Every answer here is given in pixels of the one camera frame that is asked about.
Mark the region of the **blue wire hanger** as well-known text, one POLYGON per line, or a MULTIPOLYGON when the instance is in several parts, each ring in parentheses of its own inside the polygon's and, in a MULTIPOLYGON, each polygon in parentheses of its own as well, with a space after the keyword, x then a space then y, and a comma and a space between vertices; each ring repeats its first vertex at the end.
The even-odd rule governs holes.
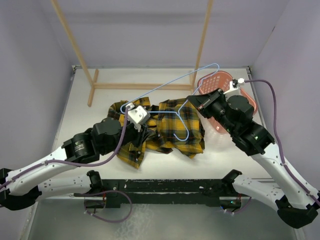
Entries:
MULTIPOLYGON (((186 73, 186 74, 184 74, 184 75, 181 75, 181 76, 179 76, 179 77, 177 77, 177 78, 175 78, 175 79, 173 79, 173 80, 170 80, 170 81, 168 81, 168 82, 166 82, 166 83, 163 83, 162 85, 157 86, 157 87, 155 87, 155 88, 153 88, 153 89, 145 92, 144 94, 138 96, 137 98, 132 99, 132 100, 128 101, 127 103, 124 103, 124 104, 120 107, 120 112, 121 112, 122 114, 124 114, 125 111, 123 110, 123 107, 126 108, 129 103, 131 103, 131 102, 133 102, 133 101, 135 101, 135 100, 137 100, 137 99, 139 99, 139 98, 145 97, 145 96, 147 96, 148 94, 150 94, 150 93, 152 93, 152 92, 154 92, 154 91, 156 91, 156 90, 161 90, 161 89, 163 89, 163 88, 164 88, 165 86, 167 86, 167 85, 170 86, 170 85, 171 85, 173 82, 175 82, 175 81, 178 81, 178 80, 180 80, 180 79, 182 79, 182 78, 184 78, 184 77, 190 76, 191 74, 197 73, 197 72, 199 72, 199 71, 201 71, 201 70, 207 69, 207 68, 212 67, 212 66, 217 66, 217 70, 214 71, 212 74, 209 75, 210 77, 212 77, 214 74, 216 74, 216 73, 220 70, 220 65, 219 65, 218 63, 212 63, 212 64, 209 64, 209 65, 203 66, 203 67, 201 67, 201 68, 197 68, 196 70, 190 71, 190 72, 188 72, 188 73, 186 73)), ((187 104, 187 102, 188 102, 188 100, 186 100, 186 101, 182 104, 182 106, 178 109, 178 111, 150 111, 150 112, 149 112, 150 114, 151 114, 151 113, 164 113, 164 114, 165 114, 165 113, 170 113, 170 114, 175 114, 175 115, 178 117, 178 119, 181 121, 181 123, 183 124, 183 126, 184 126, 184 128, 185 128, 185 130, 186 130, 186 133, 187 133, 187 135, 186 135, 185 138, 179 138, 175 133, 173 134, 173 136, 174 136, 177 140, 179 140, 179 141, 181 141, 181 142, 185 142, 185 141, 189 138, 189 136, 190 136, 190 131, 188 130, 188 128, 187 128, 184 120, 183 120, 182 117, 181 117, 181 110, 182 110, 183 107, 187 104)))

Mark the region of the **yellow black plaid shirt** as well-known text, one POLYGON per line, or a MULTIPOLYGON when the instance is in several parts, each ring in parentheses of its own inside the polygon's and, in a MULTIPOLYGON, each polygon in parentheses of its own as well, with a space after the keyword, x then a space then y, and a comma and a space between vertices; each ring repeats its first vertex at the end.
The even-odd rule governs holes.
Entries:
MULTIPOLYGON (((143 106, 147 111, 176 112, 185 101, 184 98, 168 99, 158 105, 151 105, 148 97, 142 97, 133 103, 143 106)), ((189 138, 186 141, 179 141, 174 137, 174 134, 181 139, 187 136, 182 122, 174 113, 151 113, 146 125, 152 130, 152 135, 139 147, 134 147, 130 143, 123 145, 117 157, 126 164, 139 169, 147 149, 169 154, 175 148, 190 159, 197 154, 202 154, 205 150, 205 129, 196 108, 187 102, 180 111, 180 115, 189 130, 189 138)))

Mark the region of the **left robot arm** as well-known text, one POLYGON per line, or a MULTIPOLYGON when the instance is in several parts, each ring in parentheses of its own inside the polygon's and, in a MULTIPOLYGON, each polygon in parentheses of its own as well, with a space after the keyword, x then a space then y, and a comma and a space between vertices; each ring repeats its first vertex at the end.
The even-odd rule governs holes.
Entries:
POLYGON ((139 145, 149 135, 146 121, 121 124, 107 117, 85 132, 65 141, 49 155, 17 170, 0 170, 0 206, 11 211, 26 209, 43 199, 64 194, 98 196, 103 183, 97 171, 71 178, 56 176, 79 167, 97 167, 101 156, 113 156, 120 148, 139 145))

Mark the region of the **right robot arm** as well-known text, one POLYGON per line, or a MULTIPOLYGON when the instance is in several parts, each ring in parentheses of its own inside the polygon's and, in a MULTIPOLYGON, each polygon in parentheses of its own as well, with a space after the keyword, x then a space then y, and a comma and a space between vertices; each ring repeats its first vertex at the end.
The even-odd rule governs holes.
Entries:
POLYGON ((208 94, 190 95, 187 100, 203 117, 219 122, 235 146, 262 166, 277 185, 270 186, 232 170, 223 178, 222 190, 226 195, 253 197, 295 229, 313 222, 320 210, 319 191, 307 184, 288 160, 281 159, 275 139, 253 120, 254 107, 246 97, 226 97, 218 88, 208 94))

